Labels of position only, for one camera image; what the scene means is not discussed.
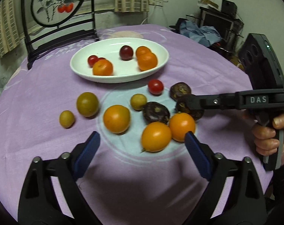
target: clothes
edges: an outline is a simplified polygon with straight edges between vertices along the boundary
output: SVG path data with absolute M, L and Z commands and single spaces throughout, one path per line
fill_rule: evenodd
M 273 194 L 276 206 L 268 216 L 265 225 L 284 225 L 284 165 L 273 173 Z
M 180 25 L 180 34 L 209 47 L 214 43 L 221 41 L 222 37 L 214 27 L 203 26 L 198 27 L 192 21 L 183 21 Z

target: white oval plate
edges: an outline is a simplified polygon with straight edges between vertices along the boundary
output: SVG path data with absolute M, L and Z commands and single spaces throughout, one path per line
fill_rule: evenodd
M 131 46 L 134 50 L 132 60 L 123 61 L 119 56 L 119 50 L 124 45 Z M 135 51 L 139 46 L 147 46 L 158 58 L 157 67 L 141 72 Z M 96 55 L 106 58 L 113 64 L 112 76 L 95 76 L 88 65 L 88 57 Z M 125 83 L 140 80 L 159 71 L 168 61 L 169 53 L 160 44 L 140 38 L 111 38 L 87 45 L 73 55 L 70 67 L 80 77 L 99 83 Z

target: round frame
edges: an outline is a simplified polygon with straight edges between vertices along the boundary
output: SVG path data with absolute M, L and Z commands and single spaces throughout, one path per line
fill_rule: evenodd
M 31 10 L 31 15 L 34 19 L 34 21 L 38 24 L 41 25 L 42 27 L 45 28 L 53 28 L 53 27 L 57 27 L 59 25 L 62 25 L 63 23 L 67 22 L 70 18 L 72 18 L 74 16 L 74 14 L 79 10 L 79 8 L 81 7 L 81 5 L 83 4 L 84 0 L 80 0 L 78 5 L 75 7 L 75 9 L 72 11 L 72 13 L 70 13 L 70 15 L 68 17 L 66 17 L 65 19 L 63 19 L 62 21 L 56 23 L 56 24 L 52 24 L 52 25 L 46 25 L 41 23 L 40 21 L 37 20 L 36 16 L 34 15 L 34 11 L 33 11 L 33 2 L 34 0 L 31 0 L 31 6 L 30 6 L 30 10 Z

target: orange tomato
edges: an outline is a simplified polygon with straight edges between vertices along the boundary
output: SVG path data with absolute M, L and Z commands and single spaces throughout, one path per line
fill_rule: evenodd
M 93 75 L 111 76 L 113 74 L 113 64 L 104 59 L 99 60 L 93 65 Z
M 160 122 L 146 126 L 141 136 L 141 145 L 147 152 L 158 152 L 169 144 L 172 139 L 170 128 Z
M 129 128 L 131 122 L 131 114 L 129 109 L 121 105 L 109 107 L 104 115 L 103 122 L 105 127 L 115 134 L 120 134 Z
M 158 65 L 158 58 L 152 52 L 142 54 L 137 58 L 137 61 L 141 71 L 146 71 L 155 68 Z
M 142 54 L 145 54 L 147 52 L 151 52 L 151 50 L 148 47 L 139 46 L 136 50 L 136 57 L 138 58 L 139 56 L 141 56 Z
M 195 132 L 195 121 L 187 113 L 177 113 L 169 121 L 172 138 L 178 142 L 184 142 L 187 132 Z

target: blue gripper pad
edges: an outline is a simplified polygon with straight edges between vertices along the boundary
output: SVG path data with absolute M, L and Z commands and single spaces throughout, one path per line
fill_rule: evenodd
M 100 135 L 94 131 L 85 142 L 86 146 L 82 153 L 76 159 L 73 166 L 73 178 L 78 180 L 82 178 L 87 171 L 95 153 L 100 146 Z
M 186 133 L 185 146 L 194 161 L 200 175 L 208 181 L 212 178 L 212 169 L 209 160 L 200 148 L 200 142 L 192 132 Z

